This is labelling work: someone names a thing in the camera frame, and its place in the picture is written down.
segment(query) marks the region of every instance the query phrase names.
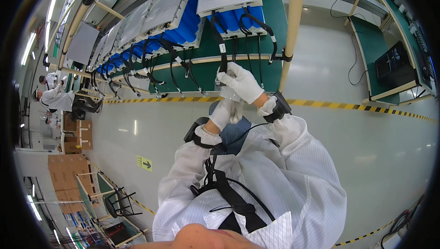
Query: worker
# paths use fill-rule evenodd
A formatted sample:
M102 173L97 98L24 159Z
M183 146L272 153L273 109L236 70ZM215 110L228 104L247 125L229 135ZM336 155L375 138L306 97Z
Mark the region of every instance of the worker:
M52 129L59 129L61 128L61 121L58 121L57 118L46 118L46 124L51 126Z
M72 111L72 109L81 109L85 112L96 113L102 104L102 100L95 103L89 97L81 97L74 94L73 91L64 92L61 87L64 81L61 80L60 83L53 89L48 91L41 91L36 89L32 97L35 101L40 102L43 106L47 107L51 112L56 110Z
M228 70L235 77L218 79L272 121L270 130L249 130L245 118L232 125L232 100L213 103L159 183L151 230L157 242L133 249L331 248L344 229L347 195L329 153L248 70L234 62Z
M44 75L41 75L40 78L38 78L38 81L41 85L43 85L45 90L51 90L56 87L56 81L58 79L58 76L56 73L48 73L46 77ZM63 77L63 83L66 84L67 76Z

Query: white glove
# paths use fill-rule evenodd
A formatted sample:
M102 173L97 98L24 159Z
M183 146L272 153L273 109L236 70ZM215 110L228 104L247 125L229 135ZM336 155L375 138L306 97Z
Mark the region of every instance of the white glove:
M248 104L252 104L264 92L249 70L243 69L234 62L228 62L228 70L235 74L236 78L219 72L218 80L232 88Z
M234 102L235 101L230 99L221 100L214 109L214 112L209 116L211 121L220 129L220 131L223 131L228 123L236 121L234 124L237 124L239 121L236 120L237 114L231 114L231 111L234 110Z

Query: workbench leg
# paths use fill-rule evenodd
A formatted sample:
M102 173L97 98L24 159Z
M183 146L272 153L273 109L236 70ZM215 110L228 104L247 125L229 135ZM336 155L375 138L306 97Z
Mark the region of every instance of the workbench leg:
M349 17L353 16L353 13L355 12L355 9L357 7L357 4L359 3L359 0L355 0L355 3L353 4L352 10L349 13ZM344 26L346 26L349 23L349 18L347 18L347 20L344 23Z

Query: yellow floor sign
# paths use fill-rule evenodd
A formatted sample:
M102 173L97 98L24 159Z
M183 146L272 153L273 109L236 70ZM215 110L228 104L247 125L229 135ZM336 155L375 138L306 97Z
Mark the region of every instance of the yellow floor sign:
M141 156L138 156L137 164L138 164L138 166L140 168L144 168L144 169L146 169L147 171L150 171L150 172L153 171L153 163L151 162L150 159L146 159L146 158L143 158Z

